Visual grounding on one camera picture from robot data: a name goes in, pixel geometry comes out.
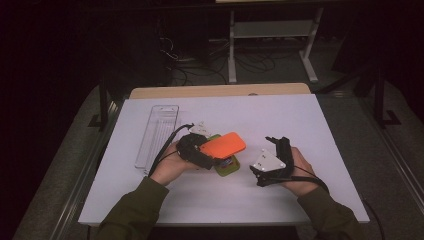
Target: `white table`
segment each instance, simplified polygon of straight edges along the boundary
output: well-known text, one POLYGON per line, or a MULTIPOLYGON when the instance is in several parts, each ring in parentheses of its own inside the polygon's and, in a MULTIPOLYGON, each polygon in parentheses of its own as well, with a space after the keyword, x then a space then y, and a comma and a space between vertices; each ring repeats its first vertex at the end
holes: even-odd
POLYGON ((262 148, 275 152, 275 145, 266 136, 289 138, 326 182, 333 198, 351 208, 360 222, 369 221, 315 95, 298 94, 127 100, 80 223, 98 225, 122 195, 133 191, 144 177, 134 163, 154 105, 178 105, 182 124, 204 121, 210 131, 221 135, 237 132, 247 144, 236 155, 241 163, 237 172, 220 177, 214 169, 194 170, 174 181, 158 226, 308 223, 307 215, 288 190, 278 185, 256 186, 249 165, 262 148))

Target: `orange object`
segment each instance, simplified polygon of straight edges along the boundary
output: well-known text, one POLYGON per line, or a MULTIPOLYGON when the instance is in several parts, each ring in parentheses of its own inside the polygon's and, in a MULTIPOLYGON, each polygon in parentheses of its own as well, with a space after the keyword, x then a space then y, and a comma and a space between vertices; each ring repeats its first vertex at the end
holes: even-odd
POLYGON ((200 151, 210 157, 227 159, 244 150, 246 143, 235 132, 212 139, 200 146, 200 151))

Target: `black cable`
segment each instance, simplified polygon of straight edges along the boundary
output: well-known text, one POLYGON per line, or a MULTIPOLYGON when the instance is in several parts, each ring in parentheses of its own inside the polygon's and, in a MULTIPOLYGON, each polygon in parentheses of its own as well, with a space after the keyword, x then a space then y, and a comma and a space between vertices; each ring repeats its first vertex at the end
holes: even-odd
POLYGON ((377 213, 374 211, 374 209, 371 207, 371 204, 369 204, 368 201, 365 198, 362 199, 362 202, 368 207, 368 209, 374 215, 375 220, 377 221, 378 228, 380 230, 381 239, 385 240, 386 236, 384 234, 383 225, 381 224, 380 218, 378 217, 377 213))
POLYGON ((305 169, 303 169, 303 168, 301 168, 301 167, 298 167, 298 166, 294 166, 295 168, 297 168, 297 169, 300 169, 300 170, 302 170, 302 171, 304 171, 304 172, 306 172, 306 173, 308 173, 308 174, 310 174, 310 175, 312 175, 312 176, 314 176, 314 177, 316 177, 316 178, 319 178, 319 177, 317 177, 317 175, 315 175, 315 174, 313 174, 313 173, 311 173, 311 172, 309 172, 309 171, 307 171, 307 170, 305 170, 305 169))
POLYGON ((313 177, 303 177, 303 176, 291 176, 288 178, 269 178, 270 180, 275 181, 281 181, 281 182, 312 182, 317 184, 318 186, 322 187, 327 193, 330 193, 330 190, 327 187, 327 184, 325 184, 324 181, 321 180, 321 178, 317 177, 315 174, 301 168, 298 166, 294 166, 297 169, 300 169, 308 174, 310 174, 313 177))
POLYGON ((165 158, 167 158, 167 157, 169 157, 169 156, 171 156, 172 154, 174 154, 174 153, 176 153, 176 152, 178 152, 178 151, 173 151, 172 153, 170 153, 170 154, 166 154, 163 158, 161 158, 160 160, 159 160, 159 162, 160 161, 162 161, 163 159, 165 159, 165 158))
POLYGON ((153 174, 153 172, 155 171, 156 167, 158 166, 158 164, 159 164, 159 162, 162 158, 163 153, 168 148, 168 146, 171 144, 172 140, 174 140, 177 133, 183 128, 191 128, 193 126, 194 126, 194 124, 185 124, 185 125, 182 125, 181 127, 177 128, 177 130, 175 130, 174 132, 171 133, 168 140, 166 140, 162 149, 159 151, 158 155, 156 156, 155 160, 153 161, 153 164, 152 164, 152 167, 150 168, 148 177, 150 177, 153 174))

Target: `right hand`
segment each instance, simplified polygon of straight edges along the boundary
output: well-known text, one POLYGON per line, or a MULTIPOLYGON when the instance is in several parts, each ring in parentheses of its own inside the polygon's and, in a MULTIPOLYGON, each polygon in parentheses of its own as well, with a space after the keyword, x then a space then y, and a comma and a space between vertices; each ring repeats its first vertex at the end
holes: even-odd
MULTIPOLYGON (((302 153, 299 151, 298 148, 292 147, 292 155, 294 160, 294 165, 305 169, 306 171, 315 174, 314 170, 312 169, 312 165, 309 164, 308 161, 303 157, 302 153)), ((314 177, 311 174, 302 171, 299 168, 294 168, 292 176, 300 176, 300 177, 314 177)), ((301 181, 292 181, 292 182, 283 182, 281 185, 288 190, 290 190, 294 195, 297 197, 301 197, 312 190, 316 189, 318 187, 317 184, 312 182, 301 182, 301 181)))

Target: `olive green sleeve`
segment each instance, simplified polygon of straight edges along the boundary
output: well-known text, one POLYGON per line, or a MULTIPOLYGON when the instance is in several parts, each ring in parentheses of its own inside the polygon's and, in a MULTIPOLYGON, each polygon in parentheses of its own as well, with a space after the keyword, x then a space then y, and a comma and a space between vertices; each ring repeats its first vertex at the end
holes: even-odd
POLYGON ((366 239, 352 210, 334 201, 321 187, 298 202, 318 232, 315 239, 366 239))
POLYGON ((100 224, 99 239, 147 239, 159 218, 169 190, 145 177, 137 189, 125 194, 100 224))

